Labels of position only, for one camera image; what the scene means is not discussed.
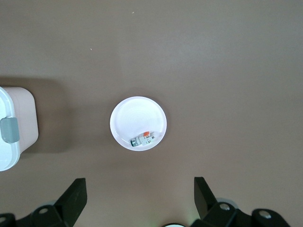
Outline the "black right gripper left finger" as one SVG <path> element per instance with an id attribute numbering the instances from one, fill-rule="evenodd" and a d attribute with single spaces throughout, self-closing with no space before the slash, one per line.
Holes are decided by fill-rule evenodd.
<path id="1" fill-rule="evenodd" d="M 0 215 L 2 227 L 72 227 L 87 204 L 85 178 L 77 178 L 53 204 L 47 204 L 17 220 L 12 213 Z"/>

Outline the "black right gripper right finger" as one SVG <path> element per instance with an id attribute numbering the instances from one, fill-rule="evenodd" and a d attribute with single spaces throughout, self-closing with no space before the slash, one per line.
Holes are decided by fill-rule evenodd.
<path id="1" fill-rule="evenodd" d="M 203 177 L 194 178 L 194 200 L 200 216 L 193 227 L 288 227 L 287 221 L 269 209 L 255 209 L 251 215 L 227 202 L 218 202 Z"/>

